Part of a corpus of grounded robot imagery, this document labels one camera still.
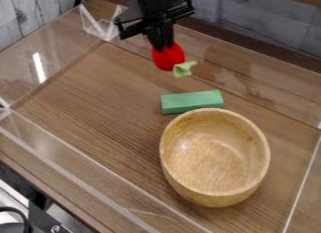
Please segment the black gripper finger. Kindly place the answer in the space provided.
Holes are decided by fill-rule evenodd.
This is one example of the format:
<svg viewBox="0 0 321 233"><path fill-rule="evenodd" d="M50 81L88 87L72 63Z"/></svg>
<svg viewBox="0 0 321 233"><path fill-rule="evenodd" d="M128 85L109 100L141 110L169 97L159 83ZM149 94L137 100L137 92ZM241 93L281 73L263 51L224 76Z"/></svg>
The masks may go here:
<svg viewBox="0 0 321 233"><path fill-rule="evenodd" d="M153 46L153 49L159 52L163 51L163 40L161 40L161 32L157 27L148 26L145 28L145 36Z"/></svg>
<svg viewBox="0 0 321 233"><path fill-rule="evenodd" d="M171 48L173 45L173 24L172 21L164 21L160 25L161 46Z"/></svg>

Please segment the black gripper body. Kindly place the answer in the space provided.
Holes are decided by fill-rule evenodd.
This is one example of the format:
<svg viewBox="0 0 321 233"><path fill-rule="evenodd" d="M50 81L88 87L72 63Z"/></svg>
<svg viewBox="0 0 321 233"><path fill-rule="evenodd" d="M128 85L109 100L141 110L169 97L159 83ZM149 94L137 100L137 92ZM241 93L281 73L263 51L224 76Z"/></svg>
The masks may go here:
<svg viewBox="0 0 321 233"><path fill-rule="evenodd" d="M139 34L145 35L145 28L155 26L161 31L161 23L195 13L192 0L132 0L131 6L113 19L119 36L128 39Z"/></svg>

